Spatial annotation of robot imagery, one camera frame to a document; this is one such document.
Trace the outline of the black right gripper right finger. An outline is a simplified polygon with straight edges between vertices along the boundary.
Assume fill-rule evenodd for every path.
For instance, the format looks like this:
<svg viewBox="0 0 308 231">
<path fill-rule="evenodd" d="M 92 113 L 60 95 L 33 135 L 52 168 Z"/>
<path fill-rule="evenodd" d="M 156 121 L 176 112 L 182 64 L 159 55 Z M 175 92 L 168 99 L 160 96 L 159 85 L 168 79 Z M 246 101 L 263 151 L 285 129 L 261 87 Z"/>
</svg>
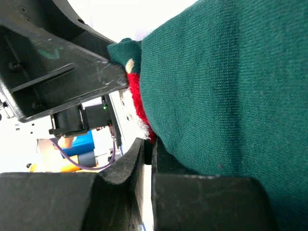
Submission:
<svg viewBox="0 0 308 231">
<path fill-rule="evenodd" d="M 153 144 L 152 152 L 152 172 L 178 175 L 198 175 L 196 171 L 183 166 L 166 149 L 159 138 Z"/>
</svg>

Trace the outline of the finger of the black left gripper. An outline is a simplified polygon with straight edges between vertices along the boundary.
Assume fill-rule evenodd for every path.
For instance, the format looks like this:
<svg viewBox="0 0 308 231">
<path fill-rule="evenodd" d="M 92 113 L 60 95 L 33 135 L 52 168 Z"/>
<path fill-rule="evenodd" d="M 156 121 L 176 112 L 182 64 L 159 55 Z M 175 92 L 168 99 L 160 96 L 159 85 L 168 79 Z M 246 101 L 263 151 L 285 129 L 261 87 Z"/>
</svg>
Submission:
<svg viewBox="0 0 308 231">
<path fill-rule="evenodd" d="M 41 0 L 53 34 L 109 59 L 107 46 L 114 42 L 87 25 L 67 0 Z"/>
<path fill-rule="evenodd" d="M 126 88 L 124 70 L 20 17 L 0 19 L 0 91 L 29 122 Z"/>
</svg>

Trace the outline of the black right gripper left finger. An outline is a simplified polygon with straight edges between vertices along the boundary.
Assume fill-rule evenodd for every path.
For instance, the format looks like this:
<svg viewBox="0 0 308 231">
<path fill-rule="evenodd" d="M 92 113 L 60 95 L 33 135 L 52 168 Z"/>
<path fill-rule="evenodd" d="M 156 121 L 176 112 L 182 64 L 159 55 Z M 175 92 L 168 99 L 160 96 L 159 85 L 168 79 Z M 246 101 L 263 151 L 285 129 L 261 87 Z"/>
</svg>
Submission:
<svg viewBox="0 0 308 231">
<path fill-rule="evenodd" d="M 132 205 L 138 221 L 143 221 L 144 140 L 136 138 L 129 150 L 100 172 L 113 192 L 104 191 L 111 208 L 123 203 Z"/>
</svg>

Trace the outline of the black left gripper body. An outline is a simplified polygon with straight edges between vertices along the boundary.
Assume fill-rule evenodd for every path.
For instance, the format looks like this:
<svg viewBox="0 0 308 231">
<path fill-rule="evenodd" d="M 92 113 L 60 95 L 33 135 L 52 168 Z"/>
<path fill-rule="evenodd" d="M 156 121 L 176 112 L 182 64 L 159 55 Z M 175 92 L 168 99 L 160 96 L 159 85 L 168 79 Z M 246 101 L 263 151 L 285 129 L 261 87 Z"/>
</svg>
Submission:
<svg viewBox="0 0 308 231">
<path fill-rule="evenodd" d="M 38 0 L 2 0 L 0 35 L 49 36 L 51 26 Z"/>
</svg>

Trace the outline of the dark green reindeer sock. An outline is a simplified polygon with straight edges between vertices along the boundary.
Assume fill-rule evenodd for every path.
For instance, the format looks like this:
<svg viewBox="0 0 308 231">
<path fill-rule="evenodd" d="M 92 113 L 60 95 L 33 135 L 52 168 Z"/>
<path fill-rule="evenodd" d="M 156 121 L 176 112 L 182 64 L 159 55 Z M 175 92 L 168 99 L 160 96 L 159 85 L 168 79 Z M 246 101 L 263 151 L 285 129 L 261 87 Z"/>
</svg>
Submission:
<svg viewBox="0 0 308 231">
<path fill-rule="evenodd" d="M 150 136 L 181 164 L 256 178 L 280 230 L 307 230 L 307 1 L 199 0 L 108 53 Z"/>
</svg>

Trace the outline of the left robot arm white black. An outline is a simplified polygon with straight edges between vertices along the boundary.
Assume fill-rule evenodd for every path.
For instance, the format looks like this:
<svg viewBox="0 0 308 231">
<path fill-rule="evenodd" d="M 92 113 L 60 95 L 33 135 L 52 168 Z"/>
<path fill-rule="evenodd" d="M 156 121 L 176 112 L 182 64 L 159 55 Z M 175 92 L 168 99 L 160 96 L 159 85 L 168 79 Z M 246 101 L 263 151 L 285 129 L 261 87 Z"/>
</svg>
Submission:
<svg viewBox="0 0 308 231">
<path fill-rule="evenodd" d="M 0 3 L 0 91 L 22 123 L 50 116 L 48 134 L 71 137 L 112 125 L 109 94 L 128 86 L 110 62 L 112 41 L 87 25 L 66 0 Z"/>
</svg>

